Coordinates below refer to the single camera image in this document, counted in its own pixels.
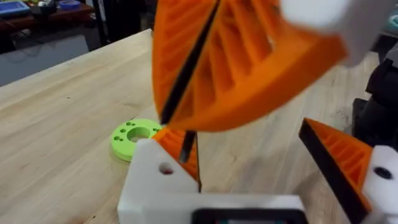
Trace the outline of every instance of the black edge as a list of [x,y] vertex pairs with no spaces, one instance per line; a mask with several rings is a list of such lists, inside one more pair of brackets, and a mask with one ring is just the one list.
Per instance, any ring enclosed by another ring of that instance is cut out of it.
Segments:
[[198,59],[201,55],[201,50],[206,42],[207,35],[210,31],[210,27],[213,23],[214,17],[216,16],[216,12],[218,6],[220,4],[220,0],[216,1],[214,8],[212,9],[209,18],[206,21],[203,30],[200,32],[195,45],[193,46],[187,60],[185,61],[184,65],[181,68],[181,71],[172,87],[169,97],[163,107],[162,114],[161,114],[161,124],[167,124],[178,106],[185,89],[188,86],[188,83],[193,75],[193,71],[198,63]]

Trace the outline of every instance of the hole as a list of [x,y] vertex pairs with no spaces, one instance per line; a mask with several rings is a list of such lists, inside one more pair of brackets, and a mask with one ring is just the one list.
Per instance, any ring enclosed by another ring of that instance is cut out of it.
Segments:
[[168,162],[163,162],[159,165],[159,172],[161,172],[163,175],[171,175],[174,173],[174,170]]
[[149,130],[143,127],[137,127],[137,128],[133,128],[131,129],[128,133],[127,133],[127,138],[128,140],[132,141],[132,142],[137,142],[140,139],[145,139],[149,137]]
[[387,170],[384,167],[376,167],[373,169],[373,172],[377,174],[379,177],[391,180],[392,179],[392,174],[389,170]]

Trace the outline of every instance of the orange triangular part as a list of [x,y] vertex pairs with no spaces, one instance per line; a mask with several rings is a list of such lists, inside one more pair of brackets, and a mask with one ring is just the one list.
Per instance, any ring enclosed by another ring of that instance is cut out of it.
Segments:
[[[180,156],[180,151],[185,136],[185,131],[172,130],[163,128],[152,137],[159,143],[177,162]],[[187,163],[179,163],[185,171],[187,171],[196,181],[199,180],[198,172],[198,158],[197,158],[197,145],[193,144],[193,149]]]
[[362,141],[312,119],[305,118],[325,149],[332,156],[340,171],[352,188],[355,189],[365,205],[369,203],[362,193],[363,183],[368,171],[372,147]]

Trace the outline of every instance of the black cable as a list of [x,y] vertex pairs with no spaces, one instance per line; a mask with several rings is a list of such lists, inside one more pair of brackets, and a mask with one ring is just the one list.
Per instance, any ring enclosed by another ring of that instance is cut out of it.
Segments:
[[44,42],[41,42],[41,41],[37,40],[36,38],[27,35],[26,33],[24,33],[24,31],[19,30],[14,24],[8,22],[7,20],[3,19],[2,17],[0,17],[0,21],[3,22],[3,23],[5,23],[5,24],[7,24],[8,26],[14,28],[16,32],[18,32],[18,33],[24,35],[26,38],[28,38],[28,39],[30,39],[30,40],[33,40],[34,42],[36,42],[36,43],[38,43],[38,44],[45,44]]

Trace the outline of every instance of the blue object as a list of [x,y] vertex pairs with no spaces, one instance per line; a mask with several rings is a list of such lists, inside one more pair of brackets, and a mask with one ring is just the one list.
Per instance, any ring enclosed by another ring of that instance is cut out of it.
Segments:
[[63,10],[74,10],[80,7],[80,2],[75,0],[64,0],[59,2],[59,6]]
[[29,6],[22,1],[0,2],[0,17],[20,16],[29,12]]

